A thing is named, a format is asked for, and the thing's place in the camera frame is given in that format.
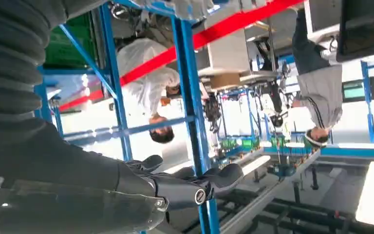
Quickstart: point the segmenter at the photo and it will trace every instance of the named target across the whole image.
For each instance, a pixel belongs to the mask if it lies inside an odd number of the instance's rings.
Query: green panel
[[[95,60],[95,43],[91,37],[89,17],[89,14],[84,14],[68,21],[67,25],[71,33]],[[87,66],[84,58],[59,27],[51,32],[50,42],[45,52],[45,68],[85,68]]]

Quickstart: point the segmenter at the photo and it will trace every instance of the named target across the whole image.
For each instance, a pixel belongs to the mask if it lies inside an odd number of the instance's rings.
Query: metal rail
[[[289,183],[297,179],[299,175],[306,170],[318,157],[320,151],[312,154],[303,164],[299,165],[296,172],[289,177],[284,178],[270,188],[267,188],[259,197],[254,199],[249,205],[238,212],[231,220],[220,228],[220,233],[231,234],[239,233],[246,225],[252,222],[252,219],[263,211],[268,203]]]

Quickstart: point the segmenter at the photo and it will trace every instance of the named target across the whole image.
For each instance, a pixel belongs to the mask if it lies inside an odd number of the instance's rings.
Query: assembly line
[[[1,0],[0,234],[374,233],[371,69],[366,0]]]

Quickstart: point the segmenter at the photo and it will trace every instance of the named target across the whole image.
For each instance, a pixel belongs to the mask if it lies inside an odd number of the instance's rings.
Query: monitor screen
[[[374,54],[374,1],[343,0],[338,61]]]

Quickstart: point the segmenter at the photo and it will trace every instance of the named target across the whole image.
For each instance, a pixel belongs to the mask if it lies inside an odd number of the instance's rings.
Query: red stripe
[[[59,107],[59,111],[65,111],[75,106],[78,106],[80,104],[86,103],[88,100],[98,100],[103,97],[104,97],[104,94],[102,93],[102,90],[97,90],[97,91],[90,93],[89,96],[80,97],[71,102],[61,105]]]
[[[241,28],[244,28],[258,20],[262,20],[271,15],[274,15],[286,8],[302,2],[303,0],[275,0],[264,7],[260,7],[249,12],[239,12],[236,13],[223,21],[211,26],[210,28],[201,31],[193,36],[194,48],[199,49],[206,44],[220,39],[230,33],[233,33]],[[134,80],[148,74],[156,69],[165,66],[176,60],[175,47],[169,48],[167,51],[157,55],[151,60],[141,64],[134,70],[128,72],[120,78],[121,86],[124,86]],[[76,105],[80,105],[88,100],[88,97],[81,97],[65,105],[62,105],[60,109],[64,110],[72,108]]]

